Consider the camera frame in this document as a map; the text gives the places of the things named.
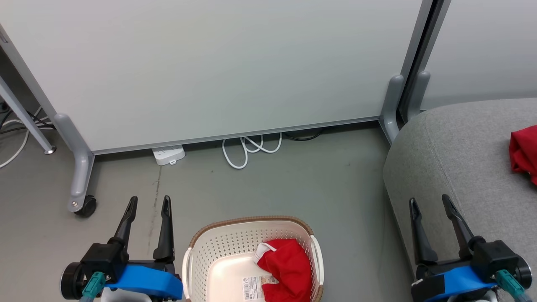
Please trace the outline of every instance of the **metal pole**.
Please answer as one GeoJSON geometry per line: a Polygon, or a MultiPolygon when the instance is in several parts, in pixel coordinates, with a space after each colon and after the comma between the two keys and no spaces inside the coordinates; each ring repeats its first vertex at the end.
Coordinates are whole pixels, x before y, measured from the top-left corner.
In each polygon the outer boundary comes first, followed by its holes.
{"type": "Polygon", "coordinates": [[[56,151],[56,147],[51,145],[45,138],[41,130],[37,127],[30,115],[26,112],[23,106],[20,104],[17,97],[13,94],[8,85],[0,77],[0,96],[6,101],[11,110],[17,115],[17,117],[24,123],[26,128],[32,133],[37,142],[45,150],[45,154],[52,154],[56,151]]]}

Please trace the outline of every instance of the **red cloth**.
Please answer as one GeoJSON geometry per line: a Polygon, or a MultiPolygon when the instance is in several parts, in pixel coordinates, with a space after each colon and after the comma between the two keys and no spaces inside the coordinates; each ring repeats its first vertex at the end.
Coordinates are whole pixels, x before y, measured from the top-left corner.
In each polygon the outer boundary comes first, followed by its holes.
{"type": "Polygon", "coordinates": [[[532,183],[537,185],[537,125],[511,132],[509,144],[511,169],[514,172],[528,172],[532,183]]]}
{"type": "Polygon", "coordinates": [[[308,256],[296,239],[275,239],[266,242],[276,251],[266,251],[257,265],[270,272],[278,284],[261,287],[267,302],[309,302],[311,266],[308,256]]]}

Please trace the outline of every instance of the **black wheel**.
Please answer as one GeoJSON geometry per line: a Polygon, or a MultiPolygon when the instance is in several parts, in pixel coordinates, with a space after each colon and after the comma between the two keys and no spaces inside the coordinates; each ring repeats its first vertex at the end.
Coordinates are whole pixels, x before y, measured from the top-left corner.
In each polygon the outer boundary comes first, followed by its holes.
{"type": "Polygon", "coordinates": [[[84,205],[82,205],[80,210],[75,212],[75,215],[87,218],[95,212],[96,208],[97,200],[95,197],[93,197],[93,195],[87,195],[84,199],[84,205]]]}
{"type": "Polygon", "coordinates": [[[73,262],[63,270],[60,278],[60,291],[65,299],[79,300],[85,285],[80,262],[73,262]]]}

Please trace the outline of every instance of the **basket handle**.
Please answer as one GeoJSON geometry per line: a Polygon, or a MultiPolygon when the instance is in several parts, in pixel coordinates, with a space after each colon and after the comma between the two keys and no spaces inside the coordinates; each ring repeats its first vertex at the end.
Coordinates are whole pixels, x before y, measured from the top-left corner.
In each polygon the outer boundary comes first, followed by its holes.
{"type": "Polygon", "coordinates": [[[317,238],[315,236],[310,236],[313,246],[313,253],[314,253],[314,259],[315,264],[317,265],[317,275],[319,279],[319,285],[323,285],[324,282],[324,263],[323,263],[323,253],[321,252],[321,247],[319,246],[319,242],[317,241],[317,238]]]}
{"type": "Polygon", "coordinates": [[[192,248],[188,248],[185,252],[185,256],[183,257],[183,267],[181,274],[183,275],[183,293],[185,294],[186,299],[190,299],[190,290],[188,286],[190,285],[190,271],[187,272],[188,269],[188,263],[191,260],[191,252],[192,248]]]}

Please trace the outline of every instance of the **gray floor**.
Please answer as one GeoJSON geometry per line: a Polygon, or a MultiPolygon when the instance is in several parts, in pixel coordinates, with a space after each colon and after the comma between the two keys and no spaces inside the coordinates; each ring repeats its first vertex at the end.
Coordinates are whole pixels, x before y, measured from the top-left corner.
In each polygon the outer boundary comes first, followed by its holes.
{"type": "MultiPolygon", "coordinates": [[[[0,138],[0,162],[24,132],[0,138]]],[[[175,243],[183,252],[200,228],[251,215],[293,215],[314,230],[325,265],[324,301],[411,301],[411,275],[386,201],[382,166],[387,144],[379,128],[328,132],[307,142],[284,140],[275,154],[250,156],[235,170],[220,143],[188,146],[186,158],[160,167],[148,151],[97,157],[89,192],[98,208],[88,219],[67,211],[72,153],[57,145],[44,155],[31,137],[0,169],[0,292],[2,300],[62,301],[59,277],[93,242],[113,235],[129,198],[139,198],[129,244],[131,259],[150,259],[159,211],[172,199],[175,243]],[[28,288],[38,297],[29,297],[28,288]]],[[[239,146],[229,154],[241,160],[239,146]]]]}

